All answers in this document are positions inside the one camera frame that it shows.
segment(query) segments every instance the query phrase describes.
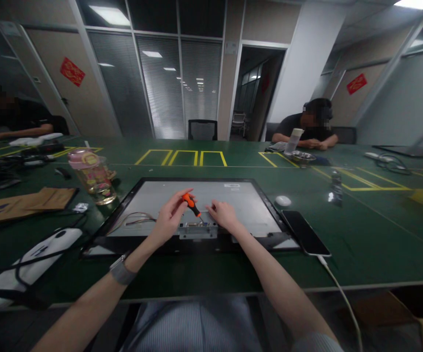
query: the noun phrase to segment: ceiling light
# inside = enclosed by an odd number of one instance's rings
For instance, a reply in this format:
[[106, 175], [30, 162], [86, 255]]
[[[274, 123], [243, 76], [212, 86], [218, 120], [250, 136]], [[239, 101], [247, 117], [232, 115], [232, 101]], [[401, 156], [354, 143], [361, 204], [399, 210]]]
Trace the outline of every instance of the ceiling light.
[[423, 45], [423, 39], [415, 39], [410, 47]]
[[150, 57], [162, 57], [161, 54], [159, 52], [157, 52], [157, 51], [146, 51], [146, 50], [142, 50], [142, 51], [143, 51], [143, 53], [146, 56], [150, 56]]
[[396, 2], [394, 6], [423, 10], [423, 0], [401, 0], [399, 2]]
[[121, 10], [114, 7], [103, 7], [90, 5], [91, 9], [112, 25], [130, 26], [130, 21]]

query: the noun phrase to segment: screwdriver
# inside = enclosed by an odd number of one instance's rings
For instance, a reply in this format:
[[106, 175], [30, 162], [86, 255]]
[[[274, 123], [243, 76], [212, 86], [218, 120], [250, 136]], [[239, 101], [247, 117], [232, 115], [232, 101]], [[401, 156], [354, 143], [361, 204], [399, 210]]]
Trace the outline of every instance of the screwdriver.
[[203, 222], [203, 219], [201, 217], [202, 213], [200, 210], [197, 209], [197, 206], [195, 205], [195, 202], [193, 201], [193, 198], [191, 197], [190, 193], [185, 193], [182, 196], [182, 199], [187, 202], [187, 206], [193, 211], [196, 217], [200, 218], [200, 220]]

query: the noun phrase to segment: wristwatch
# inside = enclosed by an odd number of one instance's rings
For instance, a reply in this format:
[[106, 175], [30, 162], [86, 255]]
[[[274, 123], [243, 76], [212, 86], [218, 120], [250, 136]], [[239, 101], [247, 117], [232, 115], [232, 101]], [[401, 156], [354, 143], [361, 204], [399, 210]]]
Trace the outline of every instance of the wristwatch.
[[115, 281], [121, 285], [129, 285], [133, 279], [135, 279], [135, 276], [137, 276], [137, 273], [131, 272], [125, 267], [124, 261], [129, 254], [130, 252], [127, 252], [121, 256], [109, 268], [110, 273], [114, 277]]

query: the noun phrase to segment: man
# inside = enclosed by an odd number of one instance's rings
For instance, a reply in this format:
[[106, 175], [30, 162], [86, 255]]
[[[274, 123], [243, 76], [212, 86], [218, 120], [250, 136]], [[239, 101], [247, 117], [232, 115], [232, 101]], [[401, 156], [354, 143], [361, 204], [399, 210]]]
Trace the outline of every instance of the man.
[[[115, 309], [135, 274], [176, 232], [187, 209], [182, 195], [192, 190], [177, 192], [163, 205], [151, 234], [85, 292], [32, 351], [82, 352], [86, 348]], [[237, 239], [249, 258], [265, 294], [296, 340], [293, 351], [341, 352], [324, 318], [288, 272], [239, 222], [233, 207], [213, 200], [212, 206], [206, 208], [216, 222]], [[152, 277], [149, 285], [154, 284]], [[121, 351], [262, 351], [262, 347], [249, 306], [240, 296], [217, 298], [214, 304], [210, 297], [144, 303]]]
[[338, 137], [329, 127], [332, 118], [332, 103], [329, 99], [317, 98], [304, 104], [303, 112], [290, 115], [280, 123], [272, 142], [288, 142], [293, 129], [303, 129], [298, 147], [327, 150], [338, 142]]
[[52, 116], [39, 103], [15, 98], [0, 91], [0, 127], [10, 131], [0, 132], [0, 139], [37, 137], [53, 132], [68, 134], [66, 121]]

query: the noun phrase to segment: black smartphone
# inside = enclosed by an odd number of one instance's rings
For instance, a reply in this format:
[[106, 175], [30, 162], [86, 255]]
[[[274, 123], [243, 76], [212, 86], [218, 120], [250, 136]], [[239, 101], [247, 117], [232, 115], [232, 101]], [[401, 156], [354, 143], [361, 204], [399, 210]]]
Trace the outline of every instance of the black smartphone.
[[332, 255], [300, 212], [283, 210], [282, 215], [306, 254], [323, 257]]

